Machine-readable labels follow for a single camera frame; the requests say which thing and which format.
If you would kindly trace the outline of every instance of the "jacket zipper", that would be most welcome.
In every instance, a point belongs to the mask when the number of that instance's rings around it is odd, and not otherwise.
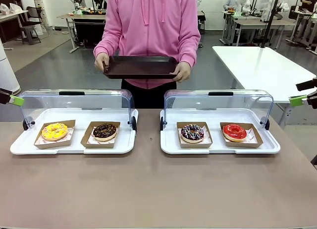
[[[149,38],[150,38],[150,6],[151,6],[151,0],[149,0],[148,5],[148,36],[147,36],[147,56],[149,56]],[[146,80],[147,89],[149,88],[149,80]]]

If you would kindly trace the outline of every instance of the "person in background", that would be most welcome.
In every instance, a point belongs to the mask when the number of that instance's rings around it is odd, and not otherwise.
[[[95,66],[104,70],[117,49],[121,56],[174,57],[173,79],[122,80],[135,108],[163,109],[164,94],[190,77],[196,63],[198,30],[196,0],[108,0],[103,39],[94,49]]]
[[[223,5],[224,10],[228,10],[229,8],[236,8],[236,0],[227,0],[226,3]]]
[[[302,2],[302,8],[307,9],[309,12],[314,11],[314,6],[317,0],[301,0]]]

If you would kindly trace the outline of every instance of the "white tray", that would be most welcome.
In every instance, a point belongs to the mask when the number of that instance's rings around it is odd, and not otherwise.
[[[132,116],[138,120],[138,111],[134,110]],[[54,121],[76,120],[71,145],[40,150],[34,146],[35,139],[44,123]],[[114,148],[86,149],[80,144],[85,131],[92,121],[119,121],[120,130]],[[15,155],[42,155],[42,154],[124,154],[134,147],[136,132],[128,125],[128,109],[48,109],[36,119],[35,125],[24,131],[11,145],[10,151]]]
[[[260,120],[253,111],[248,109],[217,109],[217,110],[180,110],[168,109],[166,114],[167,125],[160,132],[161,149],[168,154],[276,154],[281,147],[271,133],[260,125]],[[206,149],[180,148],[178,129],[179,121],[204,121],[207,123],[213,144]],[[220,129],[220,122],[252,123],[258,130],[263,144],[259,148],[227,147]]]

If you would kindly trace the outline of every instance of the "black pants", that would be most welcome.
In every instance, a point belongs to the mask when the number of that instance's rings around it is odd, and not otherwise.
[[[124,79],[121,89],[129,90],[134,99],[136,109],[164,109],[164,94],[171,89],[176,89],[176,82],[160,85],[153,89],[136,87]]]

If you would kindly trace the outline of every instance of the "dark serving tray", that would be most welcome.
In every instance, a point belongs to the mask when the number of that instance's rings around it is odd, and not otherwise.
[[[110,57],[104,75],[109,79],[172,79],[177,61],[173,57]]]

